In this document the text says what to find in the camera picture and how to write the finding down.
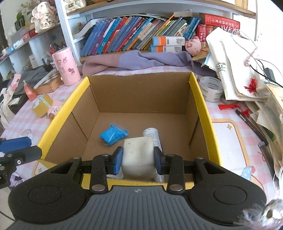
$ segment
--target rabbit figurine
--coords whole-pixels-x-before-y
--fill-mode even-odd
[[[50,6],[48,2],[41,2],[35,7],[32,11],[33,17],[31,19],[31,21],[35,23],[35,32],[39,33],[41,30],[55,26],[58,23],[55,18],[56,13],[56,8]]]

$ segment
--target pink cup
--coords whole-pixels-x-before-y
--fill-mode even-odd
[[[70,47],[66,47],[52,55],[57,70],[60,72],[66,86],[71,86],[81,79],[77,64]]]

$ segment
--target plastic bag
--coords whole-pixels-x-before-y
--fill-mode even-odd
[[[111,125],[109,129],[100,135],[106,145],[110,146],[121,140],[122,138],[128,136],[129,132],[118,125]]]

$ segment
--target stuffed pig toy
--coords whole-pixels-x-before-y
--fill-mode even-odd
[[[190,39],[189,41],[185,41],[185,48],[190,55],[192,56],[198,55],[201,50],[201,42],[198,36],[195,36],[193,39]]]

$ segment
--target masking tape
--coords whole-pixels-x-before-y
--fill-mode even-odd
[[[43,117],[47,113],[49,108],[51,108],[52,104],[53,100],[47,94],[43,94],[34,103],[32,111],[38,117]]]
[[[202,77],[200,79],[200,90],[203,98],[209,102],[219,102],[224,93],[221,81],[214,77]]]

